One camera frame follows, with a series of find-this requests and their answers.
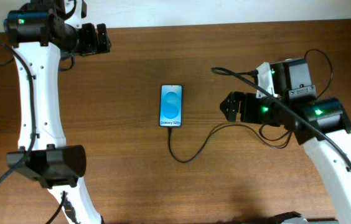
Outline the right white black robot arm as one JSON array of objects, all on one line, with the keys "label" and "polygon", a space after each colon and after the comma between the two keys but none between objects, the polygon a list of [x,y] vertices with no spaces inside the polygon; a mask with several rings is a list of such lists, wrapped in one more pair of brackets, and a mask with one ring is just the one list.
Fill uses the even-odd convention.
[{"label": "right white black robot arm", "polygon": [[228,121],[283,126],[293,133],[318,170],[339,223],[351,223],[351,121],[336,98],[318,99],[306,59],[262,63],[235,73],[213,67],[256,89],[233,91],[220,104]]}]

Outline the blue screen Galaxy smartphone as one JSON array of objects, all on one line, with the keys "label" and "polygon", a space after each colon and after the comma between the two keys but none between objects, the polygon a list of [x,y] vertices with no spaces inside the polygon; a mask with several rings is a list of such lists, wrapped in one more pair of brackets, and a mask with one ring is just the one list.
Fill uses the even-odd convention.
[{"label": "blue screen Galaxy smartphone", "polygon": [[161,86],[159,125],[162,127],[182,126],[182,85]]}]

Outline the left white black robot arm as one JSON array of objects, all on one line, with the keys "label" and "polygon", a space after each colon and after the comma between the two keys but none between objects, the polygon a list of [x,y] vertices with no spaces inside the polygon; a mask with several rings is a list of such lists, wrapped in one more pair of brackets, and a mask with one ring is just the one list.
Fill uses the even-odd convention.
[{"label": "left white black robot arm", "polygon": [[86,14],[85,1],[31,1],[4,21],[21,93],[18,149],[7,164],[47,189],[69,223],[103,222],[84,180],[85,149],[67,144],[59,109],[60,62],[110,51],[105,25],[84,24]]}]

